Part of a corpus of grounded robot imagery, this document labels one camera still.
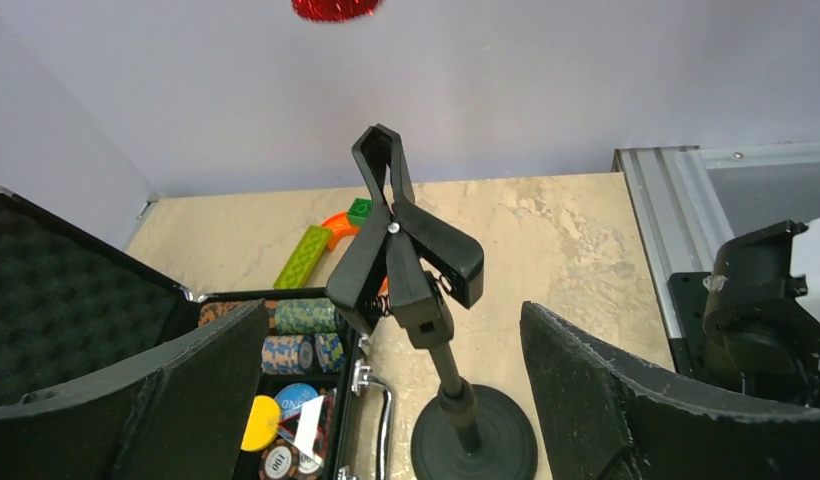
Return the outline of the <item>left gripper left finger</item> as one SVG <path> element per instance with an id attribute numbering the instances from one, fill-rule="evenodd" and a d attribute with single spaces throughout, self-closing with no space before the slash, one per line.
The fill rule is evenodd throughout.
<path id="1" fill-rule="evenodd" d="M 0 479 L 229 479 L 261 376 L 261 300 L 0 406 Z"/>

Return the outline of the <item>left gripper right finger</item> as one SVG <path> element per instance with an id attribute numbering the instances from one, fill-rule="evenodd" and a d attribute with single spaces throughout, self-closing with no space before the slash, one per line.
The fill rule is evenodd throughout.
<path id="1" fill-rule="evenodd" d="M 520 335 L 556 479 L 820 479 L 820 409 L 679 375 L 531 301 Z"/>

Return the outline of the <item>red glitter microphone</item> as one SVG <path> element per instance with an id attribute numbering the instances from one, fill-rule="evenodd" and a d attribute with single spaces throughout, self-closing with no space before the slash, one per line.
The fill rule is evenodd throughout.
<path id="1" fill-rule="evenodd" d="M 310 22 L 341 23 L 370 16 L 381 0 L 292 0 L 296 15 Z"/>

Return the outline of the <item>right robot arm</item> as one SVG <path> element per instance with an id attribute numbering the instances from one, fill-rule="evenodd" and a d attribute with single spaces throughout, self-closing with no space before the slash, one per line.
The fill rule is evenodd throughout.
<path id="1" fill-rule="evenodd" d="M 736 237 L 710 271 L 672 274 L 668 292 L 679 374 L 820 408 L 820 217 Z"/>

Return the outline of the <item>clip microphone stand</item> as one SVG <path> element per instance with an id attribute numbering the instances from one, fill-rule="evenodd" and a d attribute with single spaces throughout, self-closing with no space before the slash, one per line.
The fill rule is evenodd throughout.
<path id="1" fill-rule="evenodd" d="M 481 244 L 416 204 L 396 131 L 369 127 L 352 156 L 372 206 L 325 292 L 358 332 L 370 335 L 391 316 L 413 347 L 431 357 L 439 386 L 412 431 L 416 477 L 534 478 L 538 446 L 527 415 L 504 392 L 466 380 L 450 345 L 455 325 L 446 300 L 465 309 L 480 300 Z"/>

